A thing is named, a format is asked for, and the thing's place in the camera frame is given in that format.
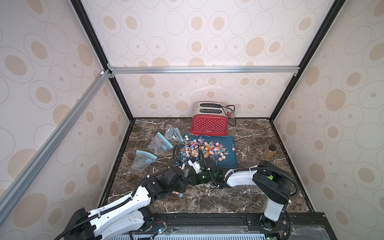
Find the candy ziploc bag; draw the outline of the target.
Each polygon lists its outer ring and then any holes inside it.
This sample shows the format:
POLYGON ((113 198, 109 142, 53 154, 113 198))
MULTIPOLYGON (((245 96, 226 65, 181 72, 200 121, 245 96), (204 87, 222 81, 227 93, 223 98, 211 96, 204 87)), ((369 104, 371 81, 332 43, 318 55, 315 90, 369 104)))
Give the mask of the candy ziploc bag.
POLYGON ((171 125, 166 126, 165 138, 172 142, 183 142, 183 137, 178 128, 174 128, 171 125))
POLYGON ((174 146, 160 132, 155 134, 154 138, 147 146, 147 148, 154 152, 155 155, 162 155, 173 147, 174 146))
POLYGON ((157 156, 149 152, 137 150, 132 169, 143 173, 144 170, 157 159, 157 156))
POLYGON ((179 192, 175 192, 173 191, 173 194, 178 196, 179 198, 182 198, 183 197, 183 193, 179 193, 179 192))

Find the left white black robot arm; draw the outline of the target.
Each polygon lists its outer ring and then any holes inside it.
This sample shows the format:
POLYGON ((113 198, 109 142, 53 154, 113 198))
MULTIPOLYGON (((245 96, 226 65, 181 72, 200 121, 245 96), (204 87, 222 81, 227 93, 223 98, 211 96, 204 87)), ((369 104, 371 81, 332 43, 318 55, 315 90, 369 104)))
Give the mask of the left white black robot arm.
POLYGON ((139 230, 151 221, 147 209, 168 193, 185 192, 188 181, 179 166, 168 168, 162 174, 147 176, 134 190, 104 207, 87 212, 76 211, 57 240, 108 240, 122 233, 139 230))

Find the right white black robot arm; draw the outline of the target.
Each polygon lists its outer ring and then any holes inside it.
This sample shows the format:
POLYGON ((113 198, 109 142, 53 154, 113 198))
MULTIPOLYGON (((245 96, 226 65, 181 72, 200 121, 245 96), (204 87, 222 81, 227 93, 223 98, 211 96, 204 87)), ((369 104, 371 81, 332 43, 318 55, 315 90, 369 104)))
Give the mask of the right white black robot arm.
POLYGON ((267 203, 261 217, 265 230, 272 230, 291 199, 300 191, 298 183, 287 172, 268 161, 244 169, 220 169, 215 164, 202 164, 199 173, 189 176, 193 186, 213 183, 216 188, 257 186, 266 196, 267 203))

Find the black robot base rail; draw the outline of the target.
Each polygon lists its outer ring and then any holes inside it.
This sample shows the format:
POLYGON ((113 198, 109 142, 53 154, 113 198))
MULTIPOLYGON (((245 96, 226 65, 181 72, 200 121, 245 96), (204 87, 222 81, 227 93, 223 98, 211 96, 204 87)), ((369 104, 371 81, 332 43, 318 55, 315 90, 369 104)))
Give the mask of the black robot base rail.
POLYGON ((283 213, 274 224, 261 214, 129 214, 95 240, 335 240, 324 213, 283 213))

